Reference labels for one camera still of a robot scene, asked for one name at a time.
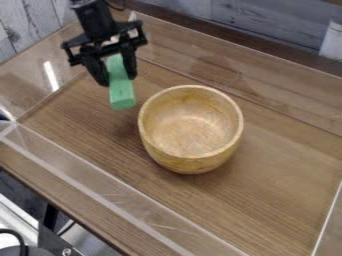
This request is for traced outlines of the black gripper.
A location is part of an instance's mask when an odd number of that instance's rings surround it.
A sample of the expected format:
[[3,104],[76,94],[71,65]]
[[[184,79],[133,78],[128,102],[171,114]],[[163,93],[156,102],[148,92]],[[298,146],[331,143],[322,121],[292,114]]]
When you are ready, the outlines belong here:
[[109,86],[103,57],[121,54],[127,76],[137,76],[135,52],[147,44],[143,21],[116,21],[108,3],[71,3],[83,33],[61,43],[71,66],[83,64],[97,84]]

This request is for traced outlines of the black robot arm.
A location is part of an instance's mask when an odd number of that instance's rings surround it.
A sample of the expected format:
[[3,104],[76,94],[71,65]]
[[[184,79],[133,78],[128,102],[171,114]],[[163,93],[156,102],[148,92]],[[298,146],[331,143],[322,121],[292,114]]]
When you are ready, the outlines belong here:
[[71,66],[83,65],[100,86],[109,86],[109,71],[103,58],[120,54],[128,78],[137,76],[136,50],[147,44],[143,22],[116,21],[107,0],[69,0],[83,33],[64,41]]

